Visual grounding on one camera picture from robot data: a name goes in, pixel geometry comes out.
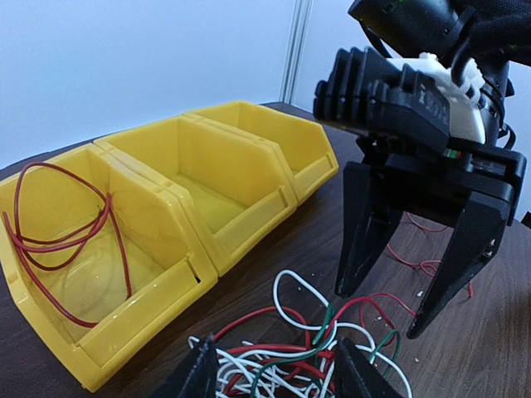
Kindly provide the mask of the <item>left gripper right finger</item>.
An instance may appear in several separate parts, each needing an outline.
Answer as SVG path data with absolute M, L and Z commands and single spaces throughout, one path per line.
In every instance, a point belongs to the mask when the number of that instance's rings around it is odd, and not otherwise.
M 401 397 L 350 339 L 342 337 L 339 340 L 334 359 L 336 397 Z

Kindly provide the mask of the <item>yellow three-compartment bin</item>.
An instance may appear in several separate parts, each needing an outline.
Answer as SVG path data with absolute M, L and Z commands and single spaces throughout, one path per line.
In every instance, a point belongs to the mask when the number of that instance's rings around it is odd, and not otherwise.
M 338 169 L 319 124 L 242 101 L 98 138 L 2 180 L 9 292 L 97 391 Z

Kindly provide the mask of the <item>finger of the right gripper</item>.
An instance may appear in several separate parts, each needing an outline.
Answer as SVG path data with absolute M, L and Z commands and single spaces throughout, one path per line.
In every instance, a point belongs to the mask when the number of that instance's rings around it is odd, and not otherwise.
M 473 192 L 454 222 L 454 231 L 407 331 L 416 339 L 441 310 L 497 254 L 509 219 L 510 205 L 501 199 Z
M 402 219 L 383 177 L 367 164 L 343 170 L 343 244 L 335 293 L 348 298 L 378 261 Z

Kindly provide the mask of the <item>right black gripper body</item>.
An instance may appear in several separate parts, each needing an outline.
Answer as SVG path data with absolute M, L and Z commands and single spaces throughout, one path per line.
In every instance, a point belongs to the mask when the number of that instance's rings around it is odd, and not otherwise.
M 398 151 L 384 142 L 358 138 L 360 163 L 343 170 L 345 226 L 391 225 L 404 212 L 455 226 L 473 194 L 499 207 L 505 225 L 514 222 L 526 158 L 506 148 L 450 140 L 449 153 Z

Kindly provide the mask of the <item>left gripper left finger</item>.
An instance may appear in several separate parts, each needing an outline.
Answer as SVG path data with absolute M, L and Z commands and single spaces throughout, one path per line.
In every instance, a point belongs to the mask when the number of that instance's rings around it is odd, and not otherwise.
M 150 397 L 215 397 L 218 360 L 214 339 L 197 342 Z

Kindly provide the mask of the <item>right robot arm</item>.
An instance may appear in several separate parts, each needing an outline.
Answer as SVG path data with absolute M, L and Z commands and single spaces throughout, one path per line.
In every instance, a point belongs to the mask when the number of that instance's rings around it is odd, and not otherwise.
M 370 45 L 337 52 L 314 117 L 356 135 L 343 170 L 335 291 L 353 295 L 406 212 L 453 232 L 407 336 L 419 337 L 497 254 L 526 168 L 504 101 L 509 63 L 530 52 L 527 1 L 356 1 Z

